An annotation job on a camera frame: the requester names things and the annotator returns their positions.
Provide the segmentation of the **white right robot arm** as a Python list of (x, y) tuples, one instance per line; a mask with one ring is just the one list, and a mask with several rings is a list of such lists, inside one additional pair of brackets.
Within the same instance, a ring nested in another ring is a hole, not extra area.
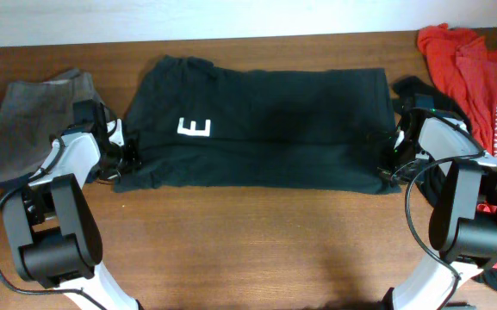
[[(388, 177), (407, 183), (408, 228), (425, 255), (402, 284), (384, 295), (383, 309), (447, 309), (457, 289), (497, 264), (497, 158), (451, 113), (413, 108), (398, 124)], [(445, 180), (434, 202), (429, 241), (411, 215), (412, 188), (439, 168)]]

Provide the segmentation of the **dark green t-shirt white letters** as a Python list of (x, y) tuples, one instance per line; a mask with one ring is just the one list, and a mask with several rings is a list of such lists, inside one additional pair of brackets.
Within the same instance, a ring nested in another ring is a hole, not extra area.
[(234, 71), (162, 58), (124, 120), (140, 167), (116, 192), (162, 186), (396, 193), (381, 178), (394, 142), (383, 69)]

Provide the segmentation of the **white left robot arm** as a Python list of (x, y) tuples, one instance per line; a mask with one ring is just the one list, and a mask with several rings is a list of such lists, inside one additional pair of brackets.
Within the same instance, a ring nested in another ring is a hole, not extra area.
[(103, 242), (82, 187), (101, 159), (96, 138), (70, 133), (53, 141), (33, 177), (0, 200), (16, 271), (40, 288), (24, 295), (65, 295), (81, 309), (139, 309), (103, 263)]

